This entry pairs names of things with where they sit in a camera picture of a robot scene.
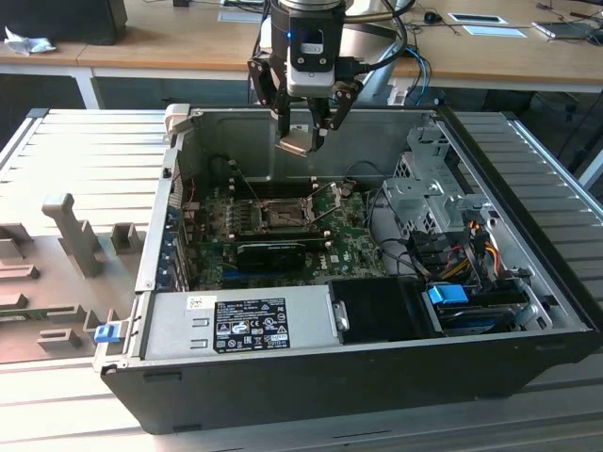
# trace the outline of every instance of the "power supply label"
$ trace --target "power supply label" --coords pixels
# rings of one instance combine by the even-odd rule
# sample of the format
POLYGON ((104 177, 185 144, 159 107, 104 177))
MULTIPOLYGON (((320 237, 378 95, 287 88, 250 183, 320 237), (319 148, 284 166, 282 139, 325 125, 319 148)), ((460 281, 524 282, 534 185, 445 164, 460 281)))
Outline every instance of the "power supply label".
POLYGON ((218 301, 215 306, 218 353, 290 348, 285 299, 218 301))

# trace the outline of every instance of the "floor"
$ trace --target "floor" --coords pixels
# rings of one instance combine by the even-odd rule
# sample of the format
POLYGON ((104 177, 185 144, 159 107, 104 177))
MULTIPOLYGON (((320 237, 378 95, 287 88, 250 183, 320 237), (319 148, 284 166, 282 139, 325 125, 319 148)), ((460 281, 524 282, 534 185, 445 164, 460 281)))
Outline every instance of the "floor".
MULTIPOLYGON (((174 103, 243 105, 247 96, 245 82, 220 80, 101 78, 99 86, 107 108, 165 108, 174 103)), ((513 111, 557 155, 597 94, 539 92, 532 96, 513 91, 429 89, 423 105, 428 105, 436 97, 444 99, 455 110, 513 111)), ((386 99, 386 93, 380 98, 386 99)), ((84 106, 77 85, 69 77, 0 74, 0 149, 33 107, 84 106)), ((572 161, 579 146, 599 126, 600 118, 603 118, 603 102, 598 103, 579 131, 565 145, 562 163, 567 166, 572 161)), ((602 148, 603 140, 596 149, 602 148)), ((603 195, 603 181, 595 185, 593 193, 603 195)))

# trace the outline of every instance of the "red wire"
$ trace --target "red wire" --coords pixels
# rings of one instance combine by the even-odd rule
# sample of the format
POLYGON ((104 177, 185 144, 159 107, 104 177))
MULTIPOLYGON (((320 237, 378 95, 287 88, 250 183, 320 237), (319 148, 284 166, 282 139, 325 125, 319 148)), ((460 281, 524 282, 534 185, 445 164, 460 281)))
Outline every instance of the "red wire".
POLYGON ((453 247, 453 248, 452 248, 452 250, 450 250, 450 251, 448 252, 448 258, 447 258, 448 263, 446 264, 446 268, 448 268, 448 267, 450 266, 450 255, 451 255, 453 252, 455 252, 456 250, 462 250, 462 249, 463 249, 463 247, 462 247, 462 246, 457 245, 456 247, 453 247))

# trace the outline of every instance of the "robotic arm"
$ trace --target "robotic arm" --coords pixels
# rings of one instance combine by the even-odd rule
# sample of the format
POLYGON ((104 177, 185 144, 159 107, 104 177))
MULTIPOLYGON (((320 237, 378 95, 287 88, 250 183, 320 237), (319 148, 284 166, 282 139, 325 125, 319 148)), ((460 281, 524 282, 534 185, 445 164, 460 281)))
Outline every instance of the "robotic arm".
POLYGON ((337 130, 363 89, 356 76, 387 66, 401 56, 406 33, 399 16, 410 9, 346 16, 346 0, 265 0, 264 17, 271 10, 272 53, 248 61, 260 104, 269 105, 277 123, 278 146, 306 156, 317 151, 329 130, 337 130), (376 64, 363 64, 353 56, 339 56, 344 24, 397 20, 402 43, 398 51, 376 64), (337 100, 333 113, 329 99, 337 100), (314 127, 311 134, 290 128, 290 104, 307 100, 314 127))

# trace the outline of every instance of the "desk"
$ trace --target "desk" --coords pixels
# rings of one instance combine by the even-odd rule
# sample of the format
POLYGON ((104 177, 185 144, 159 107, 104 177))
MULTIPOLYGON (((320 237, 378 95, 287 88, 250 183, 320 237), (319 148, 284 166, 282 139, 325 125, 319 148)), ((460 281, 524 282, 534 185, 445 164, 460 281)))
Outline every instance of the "desk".
MULTIPOLYGON (((171 2, 125 0, 128 31, 114 46, 58 44, 48 55, 15 56, 0 49, 0 73, 69 75, 75 78, 87 108, 102 107, 95 77, 184 78, 245 80, 246 62, 257 24, 219 23, 220 8, 191 4, 173 8, 171 2)), ((423 7, 447 12, 502 16, 510 25, 556 21, 551 12, 536 9, 534 0, 422 0, 423 7)), ((556 10, 568 20, 570 11, 593 14, 597 7, 557 0, 556 10)), ((422 23, 424 10, 404 16, 422 23)), ((603 88, 603 49, 587 42, 546 41, 535 29, 522 29, 523 38, 470 36, 456 27, 423 27, 418 35, 421 53, 432 64, 431 86, 476 89, 522 89, 598 92, 603 88)), ((417 76, 416 63, 399 62, 394 70, 392 101, 417 76)))
MULTIPOLYGON (((498 15, 509 23, 506 26, 517 26, 527 36, 471 36, 463 28, 455 26, 460 33, 456 36, 447 26, 423 26, 417 42, 421 55, 432 64, 430 86, 574 92, 599 92, 603 89, 603 48, 585 41, 547 40, 535 28, 522 28, 531 26, 532 22, 558 20, 557 14, 537 9, 536 1, 422 0, 420 4, 425 8, 437 8, 447 24, 458 24, 448 16, 448 12, 498 15)), ((569 16, 570 11, 590 15, 603 9, 559 0, 554 5, 567 21, 576 20, 569 16)), ((424 12, 414 8, 404 16, 404 22, 423 24, 424 12)), ((417 75, 416 63, 403 60, 394 70, 394 86, 408 86, 417 75)))

